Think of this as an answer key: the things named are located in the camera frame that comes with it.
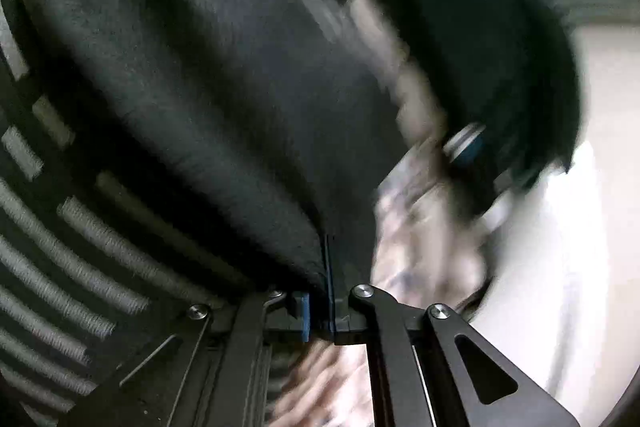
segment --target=dark gray fabric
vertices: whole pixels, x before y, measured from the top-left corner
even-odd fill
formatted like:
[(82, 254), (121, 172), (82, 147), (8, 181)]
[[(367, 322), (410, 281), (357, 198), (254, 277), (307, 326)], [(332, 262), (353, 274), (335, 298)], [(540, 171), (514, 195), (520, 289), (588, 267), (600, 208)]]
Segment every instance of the dark gray fabric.
[(30, 1), (113, 116), (239, 235), (319, 290), (332, 235), (368, 277), (372, 198), (404, 146), (376, 79), (301, 0)]

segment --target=metal screw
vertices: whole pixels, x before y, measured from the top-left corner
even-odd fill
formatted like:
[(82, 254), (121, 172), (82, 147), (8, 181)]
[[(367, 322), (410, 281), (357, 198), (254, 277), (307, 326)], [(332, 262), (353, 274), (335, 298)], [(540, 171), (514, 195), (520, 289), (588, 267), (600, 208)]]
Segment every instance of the metal screw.
[(434, 319), (446, 319), (450, 315), (449, 309), (444, 304), (434, 304), (429, 312)]
[(209, 308), (204, 304), (194, 304), (187, 310), (187, 316), (192, 321), (200, 321), (207, 315), (209, 315)]
[(367, 299), (367, 298), (369, 298), (370, 296), (373, 295), (373, 287), (369, 286), (368, 284), (358, 284), (353, 289), (353, 294), (356, 297), (363, 297), (363, 298)]

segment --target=black metal bracket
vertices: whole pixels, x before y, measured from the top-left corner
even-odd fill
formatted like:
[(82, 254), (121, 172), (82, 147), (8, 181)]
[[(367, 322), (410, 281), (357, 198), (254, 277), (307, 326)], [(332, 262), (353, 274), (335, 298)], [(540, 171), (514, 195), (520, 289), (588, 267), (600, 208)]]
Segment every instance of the black metal bracket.
[[(348, 302), (362, 327), (333, 333), (367, 345), (376, 427), (578, 427), (449, 307), (411, 308), (369, 285)], [(192, 306), (59, 425), (263, 427), (269, 343), (299, 340), (300, 315), (281, 292), (214, 315)]]

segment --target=black metal arm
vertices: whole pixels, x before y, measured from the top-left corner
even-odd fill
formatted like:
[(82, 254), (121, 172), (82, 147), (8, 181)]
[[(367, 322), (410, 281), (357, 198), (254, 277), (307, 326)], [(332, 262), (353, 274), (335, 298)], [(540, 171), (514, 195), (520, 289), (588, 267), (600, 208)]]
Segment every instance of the black metal arm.
[[(298, 298), (251, 294), (215, 315), (192, 307), (59, 425), (262, 427), (268, 344), (300, 337)], [(367, 344), (378, 427), (577, 427), (449, 307), (411, 308), (369, 285), (349, 304), (364, 327), (333, 336)]]

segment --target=triangular cutout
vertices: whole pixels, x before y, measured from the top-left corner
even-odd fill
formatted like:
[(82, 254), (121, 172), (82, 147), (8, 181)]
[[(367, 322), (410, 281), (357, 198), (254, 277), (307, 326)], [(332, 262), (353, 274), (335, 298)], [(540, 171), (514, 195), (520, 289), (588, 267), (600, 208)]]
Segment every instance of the triangular cutout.
[(516, 381), (501, 370), (470, 338), (457, 335), (456, 347), (481, 403), (489, 405), (518, 390)]

